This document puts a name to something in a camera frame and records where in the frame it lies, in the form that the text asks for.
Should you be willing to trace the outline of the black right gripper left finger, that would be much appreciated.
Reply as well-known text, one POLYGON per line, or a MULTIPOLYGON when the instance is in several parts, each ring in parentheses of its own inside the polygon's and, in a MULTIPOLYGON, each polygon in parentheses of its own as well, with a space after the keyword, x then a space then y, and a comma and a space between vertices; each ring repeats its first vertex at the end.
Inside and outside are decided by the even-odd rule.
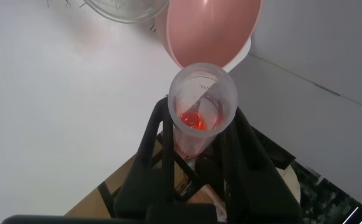
POLYGON ((167 97, 155 105, 133 165, 114 202, 118 218, 143 218, 149 206, 174 201, 173 121, 167 97), (152 169, 158 127, 163 124, 162 166, 152 169))

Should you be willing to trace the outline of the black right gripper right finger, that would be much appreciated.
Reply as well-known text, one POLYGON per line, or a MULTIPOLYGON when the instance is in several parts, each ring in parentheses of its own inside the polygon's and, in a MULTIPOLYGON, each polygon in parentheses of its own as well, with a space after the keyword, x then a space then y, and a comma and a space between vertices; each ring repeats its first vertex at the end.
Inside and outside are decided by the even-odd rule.
POLYGON ((228 223, 301 223, 300 206, 240 108, 220 134, 228 223))

